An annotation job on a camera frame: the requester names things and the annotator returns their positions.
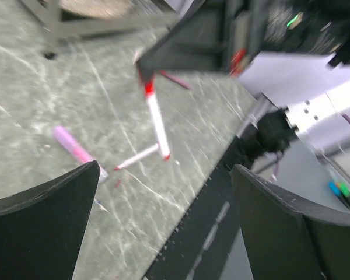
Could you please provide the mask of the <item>pink highlighter pen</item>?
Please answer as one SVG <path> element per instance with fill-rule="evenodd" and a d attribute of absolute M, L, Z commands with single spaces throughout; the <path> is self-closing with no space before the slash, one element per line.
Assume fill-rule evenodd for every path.
<path fill-rule="evenodd" d="M 53 129 L 54 138 L 67 150 L 80 164 L 94 161 L 94 158 L 79 144 L 79 142 L 62 126 Z"/>

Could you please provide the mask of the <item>steel dish rack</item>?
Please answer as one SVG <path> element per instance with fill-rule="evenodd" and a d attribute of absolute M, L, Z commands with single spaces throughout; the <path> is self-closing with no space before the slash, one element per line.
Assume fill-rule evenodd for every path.
<path fill-rule="evenodd" d="M 44 28 L 43 55 L 54 59 L 60 40 L 170 26 L 177 12 L 165 1 L 20 1 Z"/>

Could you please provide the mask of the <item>thick white red marker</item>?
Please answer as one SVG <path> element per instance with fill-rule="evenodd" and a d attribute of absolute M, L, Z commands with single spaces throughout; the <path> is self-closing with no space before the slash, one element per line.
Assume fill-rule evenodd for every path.
<path fill-rule="evenodd" d="M 155 92 L 149 92 L 145 95 L 145 98 L 152 118 L 160 153 L 164 160 L 168 160 L 170 158 L 170 148 L 156 94 Z"/>

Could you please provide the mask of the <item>thin white red pen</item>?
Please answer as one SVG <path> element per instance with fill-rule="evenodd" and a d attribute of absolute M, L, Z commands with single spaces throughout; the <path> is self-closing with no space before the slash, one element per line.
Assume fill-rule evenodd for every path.
<path fill-rule="evenodd" d="M 148 155 L 151 155 L 152 153 L 156 152 L 159 149 L 159 144 L 154 144 L 148 148 L 146 148 L 145 150 L 143 150 L 142 152 L 139 152 L 137 155 L 130 157 L 127 160 L 124 160 L 123 162 L 121 162 L 119 165 L 117 165 L 114 170 L 122 170 L 125 169 L 131 165 L 133 165 L 134 163 L 142 160 L 143 158 L 147 157 Z"/>

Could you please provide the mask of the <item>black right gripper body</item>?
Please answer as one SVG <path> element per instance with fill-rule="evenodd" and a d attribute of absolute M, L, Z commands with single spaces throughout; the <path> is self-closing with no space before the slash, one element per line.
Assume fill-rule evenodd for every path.
<path fill-rule="evenodd" d="M 268 22 L 268 1 L 194 1 L 169 32 L 136 61 L 144 81 L 160 70 L 232 71 L 237 26 L 243 28 L 245 56 L 261 50 Z"/>

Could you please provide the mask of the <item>markers on side table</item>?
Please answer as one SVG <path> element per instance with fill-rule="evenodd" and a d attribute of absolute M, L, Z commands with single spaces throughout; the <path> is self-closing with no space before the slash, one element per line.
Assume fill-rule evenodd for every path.
<path fill-rule="evenodd" d="M 350 190 L 341 181 L 330 181 L 328 183 L 333 194 L 350 210 Z"/>

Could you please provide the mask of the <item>black base bar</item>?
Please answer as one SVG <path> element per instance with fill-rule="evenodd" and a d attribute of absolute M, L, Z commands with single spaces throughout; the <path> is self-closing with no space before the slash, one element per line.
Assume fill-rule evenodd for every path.
<path fill-rule="evenodd" d="M 144 279 L 219 279 L 240 229 L 230 164 L 234 138 L 165 242 Z"/>

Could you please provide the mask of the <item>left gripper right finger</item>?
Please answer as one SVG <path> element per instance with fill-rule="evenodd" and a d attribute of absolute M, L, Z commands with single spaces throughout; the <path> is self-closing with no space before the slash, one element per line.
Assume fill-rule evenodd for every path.
<path fill-rule="evenodd" d="M 305 199 L 240 165 L 231 178 L 254 279 L 350 279 L 350 213 Z"/>

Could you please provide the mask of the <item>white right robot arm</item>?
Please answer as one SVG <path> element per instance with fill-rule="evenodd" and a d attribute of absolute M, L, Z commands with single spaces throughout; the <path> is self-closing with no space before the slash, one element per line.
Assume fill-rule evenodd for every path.
<path fill-rule="evenodd" d="M 321 96 L 350 85 L 350 1 L 194 1 L 136 65 L 148 92 L 170 70 L 241 74 L 278 102 Z"/>

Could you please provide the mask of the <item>red marker cap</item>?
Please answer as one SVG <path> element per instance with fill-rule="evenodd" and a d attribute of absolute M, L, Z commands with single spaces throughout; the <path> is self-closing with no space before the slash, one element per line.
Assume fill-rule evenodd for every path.
<path fill-rule="evenodd" d="M 141 81 L 142 86 L 144 87 L 145 98 L 155 94 L 154 88 L 154 78 L 155 74 L 153 71 L 144 71 L 138 69 L 138 76 Z"/>

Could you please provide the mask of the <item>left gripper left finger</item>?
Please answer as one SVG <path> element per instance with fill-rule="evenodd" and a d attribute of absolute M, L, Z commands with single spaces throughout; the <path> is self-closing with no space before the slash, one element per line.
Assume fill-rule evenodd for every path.
<path fill-rule="evenodd" d="M 92 161 L 0 199 L 0 279 L 72 279 L 99 177 Z"/>

